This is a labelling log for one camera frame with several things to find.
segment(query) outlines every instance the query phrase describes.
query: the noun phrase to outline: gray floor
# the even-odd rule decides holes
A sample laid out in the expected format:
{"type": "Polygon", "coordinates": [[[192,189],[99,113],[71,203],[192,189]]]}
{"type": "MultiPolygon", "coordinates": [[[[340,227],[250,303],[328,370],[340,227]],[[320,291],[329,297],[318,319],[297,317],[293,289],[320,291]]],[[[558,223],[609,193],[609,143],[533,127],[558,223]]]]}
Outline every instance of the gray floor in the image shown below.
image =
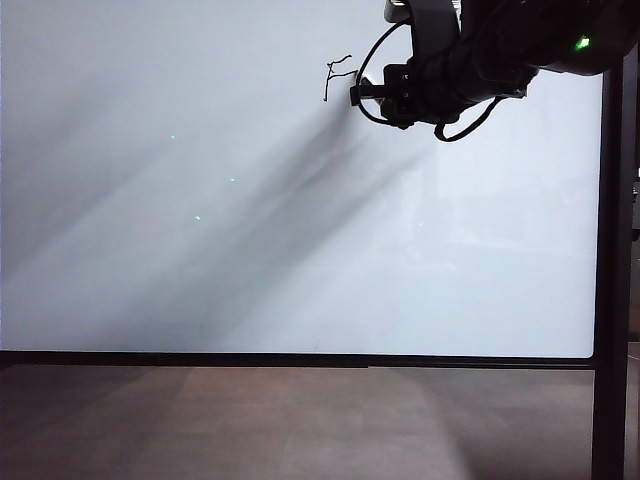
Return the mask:
{"type": "MultiPolygon", "coordinates": [[[[630,359],[630,479],[638,363],[630,359]]],[[[10,367],[0,371],[0,478],[586,480],[592,381],[591,372],[10,367]]]]}

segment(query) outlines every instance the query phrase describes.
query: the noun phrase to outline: black metal frame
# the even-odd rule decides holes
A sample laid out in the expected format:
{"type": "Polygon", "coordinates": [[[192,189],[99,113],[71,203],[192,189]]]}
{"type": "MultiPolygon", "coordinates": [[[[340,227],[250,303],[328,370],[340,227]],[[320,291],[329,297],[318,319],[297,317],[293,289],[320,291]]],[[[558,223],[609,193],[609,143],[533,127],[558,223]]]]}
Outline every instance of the black metal frame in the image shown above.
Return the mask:
{"type": "Polygon", "coordinates": [[[223,367],[431,367],[594,370],[593,480],[623,480],[637,47],[605,74],[595,318],[588,359],[338,354],[0,351],[9,364],[223,367]]]}

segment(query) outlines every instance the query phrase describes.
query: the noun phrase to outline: green light spot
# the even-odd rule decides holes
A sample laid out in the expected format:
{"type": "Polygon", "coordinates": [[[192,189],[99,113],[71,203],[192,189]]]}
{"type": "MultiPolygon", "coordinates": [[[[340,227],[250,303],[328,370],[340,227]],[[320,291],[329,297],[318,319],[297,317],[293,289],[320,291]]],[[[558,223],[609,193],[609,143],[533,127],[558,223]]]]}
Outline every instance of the green light spot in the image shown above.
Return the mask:
{"type": "Polygon", "coordinates": [[[578,40],[578,43],[576,43],[576,52],[579,52],[580,50],[584,50],[585,48],[588,48],[591,46],[591,39],[589,37],[586,36],[582,36],[580,37],[580,40],[578,40]]]}

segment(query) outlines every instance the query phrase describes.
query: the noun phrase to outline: black horizontal bar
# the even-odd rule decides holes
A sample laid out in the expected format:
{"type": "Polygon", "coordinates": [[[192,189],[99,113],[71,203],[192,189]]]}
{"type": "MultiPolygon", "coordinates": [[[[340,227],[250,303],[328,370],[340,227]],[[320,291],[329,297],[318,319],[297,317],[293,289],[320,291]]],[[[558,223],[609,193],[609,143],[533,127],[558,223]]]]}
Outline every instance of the black horizontal bar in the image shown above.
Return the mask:
{"type": "Polygon", "coordinates": [[[593,370],[594,359],[289,353],[114,353],[0,351],[0,364],[180,367],[430,367],[593,370]]]}

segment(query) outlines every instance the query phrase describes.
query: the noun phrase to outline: black wire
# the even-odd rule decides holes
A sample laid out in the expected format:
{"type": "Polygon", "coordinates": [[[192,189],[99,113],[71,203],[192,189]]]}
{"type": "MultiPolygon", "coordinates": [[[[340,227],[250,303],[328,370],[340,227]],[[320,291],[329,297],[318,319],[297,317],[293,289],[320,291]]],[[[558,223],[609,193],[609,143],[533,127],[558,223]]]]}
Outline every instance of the black wire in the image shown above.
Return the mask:
{"type": "Polygon", "coordinates": [[[449,143],[457,142],[458,140],[463,139],[464,137],[469,135],[471,132],[473,132],[476,128],[478,128],[480,125],[482,125],[487,120],[487,118],[489,118],[489,115],[491,115],[491,112],[493,112],[493,109],[496,108],[502,100],[504,100],[504,98],[502,97],[494,98],[493,102],[491,102],[491,104],[486,108],[484,113],[480,115],[475,122],[473,122],[463,131],[461,131],[457,135],[454,135],[453,137],[445,137],[444,135],[445,124],[439,123],[438,125],[436,125],[436,130],[434,132],[436,135],[436,138],[440,141],[449,142],[449,143]]]}
{"type": "Polygon", "coordinates": [[[360,82],[362,82],[362,76],[364,74],[365,68],[367,68],[367,65],[369,65],[369,62],[371,61],[371,57],[373,57],[373,55],[376,53],[378,48],[380,48],[380,45],[382,45],[382,43],[389,37],[389,35],[391,35],[398,28],[400,28],[401,26],[406,25],[406,24],[407,24],[407,22],[396,23],[393,27],[391,27],[389,30],[387,30],[384,33],[384,35],[382,35],[378,39],[378,41],[375,43],[375,45],[373,46],[373,48],[371,49],[371,51],[367,55],[367,58],[365,58],[364,63],[362,64],[362,67],[360,67],[360,71],[358,72],[358,75],[356,76],[356,86],[358,87],[358,108],[360,108],[360,111],[369,120],[371,120],[372,122],[380,123],[381,125],[393,125],[393,124],[388,120],[383,120],[382,118],[374,117],[373,115],[371,115],[369,113],[369,111],[366,108],[364,108],[364,105],[362,105],[362,98],[360,97],[360,82]]]}

